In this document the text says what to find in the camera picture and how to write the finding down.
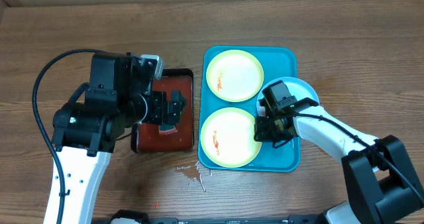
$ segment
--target wire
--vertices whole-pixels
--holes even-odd
[[[125,139],[125,138],[127,138],[128,136],[131,136],[131,135],[132,135],[132,133],[133,133],[133,132],[131,132],[131,133],[129,133],[129,134],[126,134],[126,135],[124,135],[124,136],[121,136],[121,137],[117,138],[117,141],[118,141],[118,140],[121,140],[121,139]]]
[[[297,117],[297,116],[298,117],[315,118],[315,119],[319,119],[321,121],[325,121],[327,123],[330,123],[330,124],[334,125],[336,128],[340,129],[343,133],[348,135],[350,138],[352,138],[356,142],[358,142],[358,143],[362,144],[363,146],[365,146],[366,148],[370,149],[375,155],[377,155],[383,162],[385,162],[389,166],[389,169],[391,171],[395,172],[409,186],[409,188],[411,188],[412,192],[418,197],[419,201],[421,202],[421,205],[424,205],[424,198],[419,194],[419,192],[411,184],[411,182],[389,160],[387,160],[387,158],[385,158],[383,154],[378,152],[373,146],[367,144],[365,141],[358,138],[357,136],[355,136],[354,134],[352,134],[351,132],[346,130],[343,126],[339,125],[335,121],[330,120],[328,118],[325,118],[323,116],[296,113],[293,117]]]
[[[57,224],[61,224],[62,218],[63,218],[63,214],[64,214],[65,196],[66,196],[66,192],[65,192],[65,177],[64,177],[64,171],[62,169],[62,165],[60,164],[59,157],[56,154],[56,151],[54,150],[54,147],[52,145],[52,142],[50,141],[50,138],[48,138],[46,129],[42,125],[40,114],[38,114],[37,91],[38,91],[38,87],[39,87],[40,82],[41,82],[41,78],[43,77],[43,75],[47,72],[47,70],[55,62],[59,61],[60,59],[62,59],[64,57],[66,57],[67,55],[76,54],[76,53],[80,53],[80,52],[104,53],[104,51],[96,50],[96,49],[75,49],[75,50],[64,52],[63,54],[61,54],[61,55],[55,57],[53,60],[49,61],[49,63],[47,63],[47,65],[45,65],[45,67],[43,67],[43,69],[39,73],[37,79],[35,80],[34,88],[32,90],[32,111],[34,112],[35,121],[37,122],[38,128],[40,129],[40,132],[41,132],[42,137],[44,138],[44,141],[46,141],[47,148],[49,149],[50,153],[52,154],[54,163],[55,163],[55,165],[56,165],[56,167],[58,169],[58,174],[59,174],[59,184],[60,184],[60,193],[59,193],[59,195],[60,195],[60,201],[59,201],[58,219],[57,219],[57,222],[56,222]]]

